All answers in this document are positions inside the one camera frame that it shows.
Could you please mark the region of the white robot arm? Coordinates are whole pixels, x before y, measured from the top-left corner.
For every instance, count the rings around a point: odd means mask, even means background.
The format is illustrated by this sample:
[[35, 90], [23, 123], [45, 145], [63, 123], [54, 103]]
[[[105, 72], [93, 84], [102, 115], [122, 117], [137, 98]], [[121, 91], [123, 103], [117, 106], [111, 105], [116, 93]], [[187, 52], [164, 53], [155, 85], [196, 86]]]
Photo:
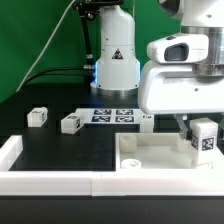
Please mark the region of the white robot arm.
[[135, 57], [133, 18], [119, 6], [101, 10], [101, 56], [91, 87], [105, 95], [138, 92], [146, 114], [173, 114], [185, 137], [185, 114], [224, 113], [224, 0], [158, 0], [181, 21], [176, 34], [147, 46], [150, 60]]

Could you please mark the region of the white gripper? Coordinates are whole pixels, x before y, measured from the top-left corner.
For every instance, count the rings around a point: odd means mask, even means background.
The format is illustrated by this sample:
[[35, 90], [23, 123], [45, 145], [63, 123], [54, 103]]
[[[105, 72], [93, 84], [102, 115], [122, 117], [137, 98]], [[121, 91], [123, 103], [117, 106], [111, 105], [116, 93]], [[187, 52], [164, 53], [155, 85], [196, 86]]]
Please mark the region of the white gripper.
[[147, 46], [138, 106], [145, 114], [174, 116], [183, 140], [192, 139], [188, 113], [224, 112], [224, 77], [196, 75], [195, 65], [208, 56], [209, 38], [177, 33]]

